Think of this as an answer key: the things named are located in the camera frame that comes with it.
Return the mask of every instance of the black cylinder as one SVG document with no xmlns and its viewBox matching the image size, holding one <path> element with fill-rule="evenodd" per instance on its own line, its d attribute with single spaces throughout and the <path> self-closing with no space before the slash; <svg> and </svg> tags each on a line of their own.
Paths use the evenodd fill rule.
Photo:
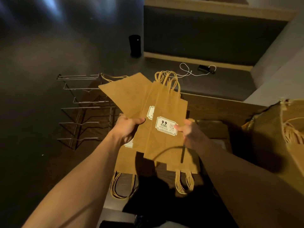
<svg viewBox="0 0 304 228">
<path fill-rule="evenodd" d="M 131 56 L 140 57 L 141 56 L 140 36 L 137 34 L 129 36 L 129 42 L 131 48 Z"/>
</svg>

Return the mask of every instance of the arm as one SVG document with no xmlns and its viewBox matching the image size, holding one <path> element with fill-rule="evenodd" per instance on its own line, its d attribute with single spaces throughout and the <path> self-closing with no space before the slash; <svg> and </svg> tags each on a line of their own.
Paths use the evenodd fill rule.
<svg viewBox="0 0 304 228">
<path fill-rule="evenodd" d="M 197 124 L 176 126 L 196 150 L 239 227 L 304 227 L 304 196 L 273 173 L 223 150 Z"/>
<path fill-rule="evenodd" d="M 145 119 L 121 115 L 115 127 L 84 161 L 45 196 L 23 228 L 96 227 L 120 147 Z"/>
</svg>

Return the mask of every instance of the wire rack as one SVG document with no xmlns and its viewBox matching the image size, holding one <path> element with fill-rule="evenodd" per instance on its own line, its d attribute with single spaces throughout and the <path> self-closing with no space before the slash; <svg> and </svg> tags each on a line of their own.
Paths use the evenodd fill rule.
<svg viewBox="0 0 304 228">
<path fill-rule="evenodd" d="M 79 81 L 83 80 L 92 80 L 97 84 L 102 84 L 100 75 L 62 76 L 59 74 L 56 80 L 64 82 L 63 89 L 71 93 L 72 103 L 75 104 L 75 107 L 61 108 L 70 121 L 59 122 L 59 125 L 67 131 L 69 136 L 57 140 L 72 150 L 76 150 L 84 141 L 102 141 L 116 122 L 117 106 L 97 87 L 71 87 L 73 82 L 75 84 L 76 81 L 79 86 Z M 75 92 L 84 93 L 81 100 L 76 97 Z"/>
</svg>

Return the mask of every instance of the forearm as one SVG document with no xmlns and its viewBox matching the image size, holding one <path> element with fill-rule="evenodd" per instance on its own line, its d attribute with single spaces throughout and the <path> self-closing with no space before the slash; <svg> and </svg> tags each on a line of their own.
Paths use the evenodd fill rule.
<svg viewBox="0 0 304 228">
<path fill-rule="evenodd" d="M 279 177 L 224 151 L 209 139 L 197 151 L 239 227 L 303 225 L 304 197 Z"/>
<path fill-rule="evenodd" d="M 55 185 L 24 228 L 96 227 L 120 143 L 109 133 L 91 155 Z"/>
</svg>

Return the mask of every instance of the hand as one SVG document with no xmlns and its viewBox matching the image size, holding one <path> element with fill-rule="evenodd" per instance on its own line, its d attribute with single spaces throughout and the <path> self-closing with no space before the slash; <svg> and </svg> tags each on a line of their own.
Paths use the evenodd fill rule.
<svg viewBox="0 0 304 228">
<path fill-rule="evenodd" d="M 145 118 L 127 119 L 124 114 L 121 114 L 110 133 L 120 139 L 121 145 L 126 144 L 132 140 L 136 125 L 144 123 L 145 120 Z"/>
<path fill-rule="evenodd" d="M 191 122 L 188 119 L 185 119 L 184 126 L 174 126 L 178 132 L 183 132 L 184 135 L 184 144 L 189 149 L 198 150 L 201 148 L 202 143 L 206 141 L 207 136 L 200 130 L 199 126 L 195 122 Z"/>
</svg>

